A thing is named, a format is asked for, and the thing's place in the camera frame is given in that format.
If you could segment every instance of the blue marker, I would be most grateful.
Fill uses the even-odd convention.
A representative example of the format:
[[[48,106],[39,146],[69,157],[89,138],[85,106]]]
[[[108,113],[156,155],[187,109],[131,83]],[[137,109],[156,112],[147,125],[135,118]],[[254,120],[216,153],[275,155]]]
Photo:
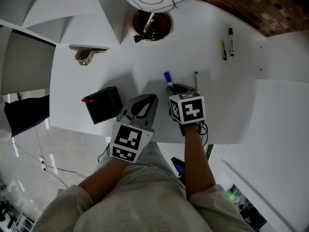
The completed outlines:
[[[168,83],[168,86],[173,87],[173,82],[172,82],[172,79],[169,75],[169,72],[164,72],[164,76],[165,76],[166,82]]]

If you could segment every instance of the black box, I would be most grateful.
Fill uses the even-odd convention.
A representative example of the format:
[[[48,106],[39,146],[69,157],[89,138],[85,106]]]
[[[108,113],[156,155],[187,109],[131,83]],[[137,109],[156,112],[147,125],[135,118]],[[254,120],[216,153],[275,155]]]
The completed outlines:
[[[84,97],[84,99],[95,100],[86,102],[86,107],[95,125],[116,117],[123,108],[116,87],[107,87],[97,93]]]

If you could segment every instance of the sleeve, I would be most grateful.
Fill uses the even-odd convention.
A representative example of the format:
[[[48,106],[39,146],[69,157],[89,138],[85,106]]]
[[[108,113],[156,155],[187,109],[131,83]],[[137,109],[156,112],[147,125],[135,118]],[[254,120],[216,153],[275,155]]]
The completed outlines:
[[[77,185],[70,186],[48,205],[33,232],[72,232],[82,213],[93,205],[84,189]]]
[[[189,202],[214,232],[253,232],[230,202],[221,185],[193,194]]]

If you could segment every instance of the white marker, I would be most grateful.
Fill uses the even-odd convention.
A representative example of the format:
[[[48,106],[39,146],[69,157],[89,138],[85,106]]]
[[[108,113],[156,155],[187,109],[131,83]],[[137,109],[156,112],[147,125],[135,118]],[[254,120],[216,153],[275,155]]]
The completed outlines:
[[[198,72],[195,72],[195,89],[198,91]]]
[[[234,55],[234,42],[233,42],[233,29],[229,28],[229,34],[230,34],[230,55]]]

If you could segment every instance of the power strip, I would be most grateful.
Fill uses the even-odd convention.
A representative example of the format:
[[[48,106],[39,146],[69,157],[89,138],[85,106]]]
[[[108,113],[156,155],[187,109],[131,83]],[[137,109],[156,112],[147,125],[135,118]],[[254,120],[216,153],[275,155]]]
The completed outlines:
[[[39,166],[43,169],[43,170],[46,170],[46,166],[45,166],[45,161],[44,161],[44,158],[43,157],[39,157],[39,161],[40,161],[40,164]]]

